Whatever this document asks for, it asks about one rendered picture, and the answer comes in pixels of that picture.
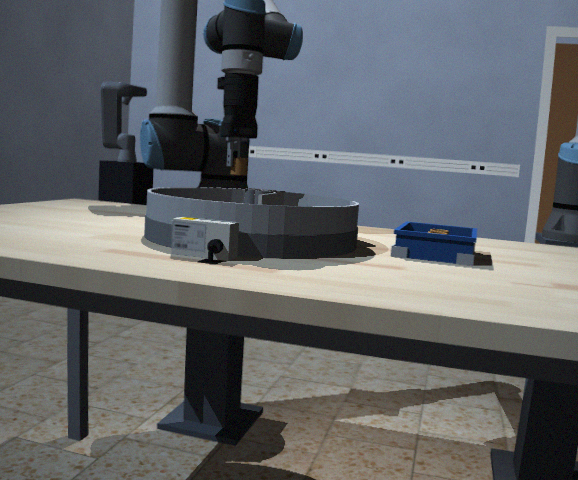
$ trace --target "gray wall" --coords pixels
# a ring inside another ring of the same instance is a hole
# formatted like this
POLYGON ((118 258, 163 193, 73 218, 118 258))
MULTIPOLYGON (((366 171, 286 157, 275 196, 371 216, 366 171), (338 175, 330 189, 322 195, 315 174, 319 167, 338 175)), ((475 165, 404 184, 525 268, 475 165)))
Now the gray wall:
MULTIPOLYGON (((194 113, 222 119, 220 56, 204 44, 222 0, 199 2, 194 113)), ((252 145, 520 165, 520 177, 251 159, 249 186, 360 202, 360 223, 420 221, 524 240, 547 26, 578 27, 578 1, 278 0, 304 28, 298 58, 265 59, 252 145)), ((159 1, 136 5, 131 133, 155 106, 159 1)), ((198 174, 156 172, 157 186, 198 174)))
POLYGON ((128 81, 133 1, 0 0, 0 204, 97 198, 100 85, 128 81))

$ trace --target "blue plastic box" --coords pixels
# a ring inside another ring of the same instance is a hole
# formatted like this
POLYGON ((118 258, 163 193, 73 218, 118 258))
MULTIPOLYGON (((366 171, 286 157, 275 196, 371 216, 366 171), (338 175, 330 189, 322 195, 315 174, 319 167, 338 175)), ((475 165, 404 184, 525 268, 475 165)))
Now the blue plastic box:
POLYGON ((434 262, 473 264, 477 231, 477 228, 405 222, 394 230, 396 244, 391 254, 434 262), (429 233, 431 229, 448 230, 449 233, 429 233))

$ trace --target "black table leg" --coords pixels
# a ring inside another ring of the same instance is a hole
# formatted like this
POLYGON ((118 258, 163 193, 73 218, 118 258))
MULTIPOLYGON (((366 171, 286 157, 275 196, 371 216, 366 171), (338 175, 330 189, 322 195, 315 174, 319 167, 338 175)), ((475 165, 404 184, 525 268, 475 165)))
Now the black table leg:
POLYGON ((89 435, 89 312, 67 310, 67 436, 89 435))
POLYGON ((158 428, 237 444, 262 414, 240 403, 243 349, 243 337, 188 328, 185 399, 158 428))
POLYGON ((491 450, 494 480, 578 480, 578 385, 527 379, 514 452, 491 450))

